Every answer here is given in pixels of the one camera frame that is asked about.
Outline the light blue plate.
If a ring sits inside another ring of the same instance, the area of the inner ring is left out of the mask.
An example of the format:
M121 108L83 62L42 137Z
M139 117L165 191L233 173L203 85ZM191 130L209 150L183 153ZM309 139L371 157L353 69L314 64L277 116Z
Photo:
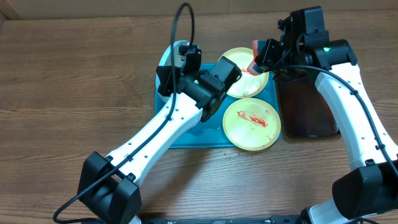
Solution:
M179 54L179 47L181 45L188 45L189 41L187 40L178 40L175 41L173 44L173 50L171 50L171 46L168 46L166 50L164 51L160 62L159 66L168 66L171 65L171 58L172 58L172 53L174 54L174 65L177 67L181 67L184 63L184 59L182 59L182 56Z

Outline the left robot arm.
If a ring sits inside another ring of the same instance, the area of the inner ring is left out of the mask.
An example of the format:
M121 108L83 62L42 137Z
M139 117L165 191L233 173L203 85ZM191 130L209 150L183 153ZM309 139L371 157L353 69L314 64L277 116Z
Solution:
M197 45L180 40L168 47L156 68L156 90L165 105L128 142L84 161L80 201L103 223L140 223L139 188L150 169L183 133L209 120L241 78L240 68L226 57L210 70L200 67Z

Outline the orange green sponge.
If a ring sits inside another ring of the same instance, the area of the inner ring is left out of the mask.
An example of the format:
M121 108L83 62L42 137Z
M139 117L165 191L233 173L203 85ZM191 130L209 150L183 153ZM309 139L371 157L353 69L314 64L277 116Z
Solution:
M252 42L252 51L254 58L252 62L248 65L247 71L254 76L260 75L264 72L268 72L266 68L264 68L262 65L257 64L257 56L261 53L262 49L266 46L266 41L265 40L254 40Z

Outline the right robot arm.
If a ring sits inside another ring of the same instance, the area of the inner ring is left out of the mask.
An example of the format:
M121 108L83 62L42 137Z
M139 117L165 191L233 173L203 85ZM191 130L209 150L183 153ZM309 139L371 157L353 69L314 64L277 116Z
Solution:
M364 89L348 41L331 40L319 6L293 11L277 23L279 40L255 40L251 73L308 75L325 99L345 142L350 172L333 183L331 197L302 210L297 223L368 222L397 208L397 145Z

